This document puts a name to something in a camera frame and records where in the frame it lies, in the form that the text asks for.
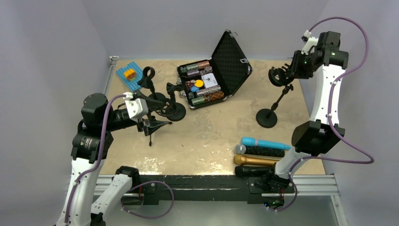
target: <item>table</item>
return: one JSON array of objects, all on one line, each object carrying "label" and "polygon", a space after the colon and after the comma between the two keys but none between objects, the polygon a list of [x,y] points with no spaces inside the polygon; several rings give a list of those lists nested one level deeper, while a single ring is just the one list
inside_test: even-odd
[{"label": "table", "polygon": [[[196,60],[135,60],[142,69],[151,66],[155,69],[153,83],[157,92],[166,96],[166,83],[177,81],[177,65]],[[132,60],[118,60],[116,70]],[[136,127],[112,132],[111,145],[101,174],[114,174],[121,165],[136,167],[140,174],[185,174],[185,175],[232,175],[234,174],[234,147],[242,137],[255,137],[269,141],[291,144],[294,128],[309,119],[305,101],[298,80],[279,104],[276,114],[278,123],[274,128],[265,129],[256,122],[255,115],[262,108],[270,108],[280,96],[282,87],[269,82],[268,71],[282,66],[285,61],[250,60],[254,72],[238,92],[227,101],[190,110],[184,98],[182,103],[187,115],[182,121],[166,125],[153,134],[149,147],[149,137],[137,132]],[[129,91],[114,73],[108,99]],[[149,95],[150,91],[141,89]],[[113,108],[123,103],[120,98]],[[166,118],[154,114],[157,120]],[[325,174],[320,160],[309,160],[297,174]]]}]

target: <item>poker chip case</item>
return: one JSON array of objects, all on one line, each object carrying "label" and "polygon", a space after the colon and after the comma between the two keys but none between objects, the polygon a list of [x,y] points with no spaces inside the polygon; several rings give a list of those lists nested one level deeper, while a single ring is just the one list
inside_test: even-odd
[{"label": "poker chip case", "polygon": [[[186,96],[191,109],[220,103],[232,97],[252,73],[252,67],[235,39],[236,35],[226,30],[210,59],[177,66],[179,81],[184,86],[184,93],[181,93],[181,96]],[[207,89],[202,87],[194,94],[189,87],[190,81],[201,80],[203,76],[209,75],[203,75],[208,68],[213,73],[217,85],[220,86],[209,89],[219,92],[209,95],[201,94],[197,97],[197,92],[206,92]]]}]

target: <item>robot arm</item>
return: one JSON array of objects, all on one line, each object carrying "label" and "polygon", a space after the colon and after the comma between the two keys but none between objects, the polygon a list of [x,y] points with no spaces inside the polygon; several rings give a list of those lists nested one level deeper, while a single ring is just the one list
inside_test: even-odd
[{"label": "robot arm", "polygon": [[[126,108],[118,108],[115,111],[112,110],[112,107],[110,108],[104,149],[100,158],[101,128],[108,100],[104,94],[100,93],[92,94],[84,100],[84,106],[81,110],[83,120],[79,123],[78,133],[72,142],[72,172],[68,193],[56,226],[103,226],[109,211],[115,207],[123,194],[129,191],[132,186],[140,184],[137,169],[121,167],[116,171],[116,176],[110,186],[92,204],[97,178],[113,141],[111,131],[137,125],[138,130],[144,131],[145,135],[148,136],[161,126],[170,124],[168,121],[156,121],[155,117],[151,116],[150,112],[153,108],[162,108],[163,103],[150,98],[146,100],[147,98],[141,96],[139,92],[124,93]],[[156,123],[156,125],[150,127],[148,121]],[[93,169],[99,159],[98,167],[83,175],[76,183],[78,177],[83,172]],[[66,214],[68,214],[67,223],[65,223]]]},{"label": "robot arm", "polygon": [[[327,153],[339,138],[332,132],[327,120],[328,99],[332,85],[335,92],[332,98],[331,114],[335,128],[344,135],[345,130],[338,127],[338,99],[341,81],[333,84],[336,77],[345,72],[348,64],[348,53],[339,50],[340,34],[324,32],[320,37],[310,36],[305,32],[302,39],[306,42],[302,50],[295,51],[291,65],[284,70],[272,68],[269,71],[271,82],[277,86],[286,86],[294,79],[317,80],[313,110],[308,122],[296,127],[292,135],[292,148],[282,160],[276,163],[274,173],[268,176],[268,185],[273,190],[286,188],[289,174],[294,174],[305,162],[305,156],[318,156]],[[291,170],[297,160],[302,159]]]}]

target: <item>poker chip stack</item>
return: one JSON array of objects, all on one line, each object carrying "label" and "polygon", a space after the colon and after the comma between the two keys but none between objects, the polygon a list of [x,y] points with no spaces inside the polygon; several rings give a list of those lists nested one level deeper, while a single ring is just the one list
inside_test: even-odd
[{"label": "poker chip stack", "polygon": [[192,78],[195,77],[197,75],[200,75],[199,73],[200,71],[198,69],[192,70],[192,71],[188,71],[187,72],[187,78]]},{"label": "poker chip stack", "polygon": [[203,61],[198,63],[198,69],[209,67],[209,61]]},{"label": "poker chip stack", "polygon": [[193,98],[196,98],[196,97],[206,96],[206,95],[209,95],[209,94],[212,94],[212,93],[216,93],[216,92],[219,92],[219,91],[222,91],[222,88],[219,85],[217,85],[217,86],[213,86],[213,87],[210,87],[210,88],[207,88],[207,89],[198,90],[195,93],[191,92],[191,93],[188,94],[188,97],[190,99],[193,99]]},{"label": "poker chip stack", "polygon": [[193,105],[201,105],[206,102],[222,99],[223,97],[224,97],[224,93],[220,91],[217,93],[209,94],[208,96],[194,98],[191,100],[191,102]]},{"label": "poker chip stack", "polygon": [[193,71],[193,70],[197,70],[198,69],[198,64],[193,64],[193,65],[188,65],[186,66],[187,71]]},{"label": "poker chip stack", "polygon": [[201,75],[206,75],[206,74],[209,74],[209,73],[212,73],[212,67],[211,66],[205,67],[204,70],[200,71]]},{"label": "poker chip stack", "polygon": [[180,67],[180,73],[184,74],[187,72],[187,68],[185,66]]},{"label": "poker chip stack", "polygon": [[208,96],[208,102],[209,101],[214,101],[214,100],[219,100],[219,99],[222,99],[224,97],[224,93],[223,92],[217,92],[217,93],[212,93],[212,94],[209,94],[209,96]]}]

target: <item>gold microphone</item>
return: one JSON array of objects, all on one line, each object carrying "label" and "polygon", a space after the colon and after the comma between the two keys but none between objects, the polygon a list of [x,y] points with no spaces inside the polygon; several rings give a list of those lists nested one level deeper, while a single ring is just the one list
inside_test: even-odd
[{"label": "gold microphone", "polygon": [[278,162],[278,160],[252,158],[237,154],[234,156],[233,162],[234,164],[240,166],[242,165],[273,166],[276,162]]}]

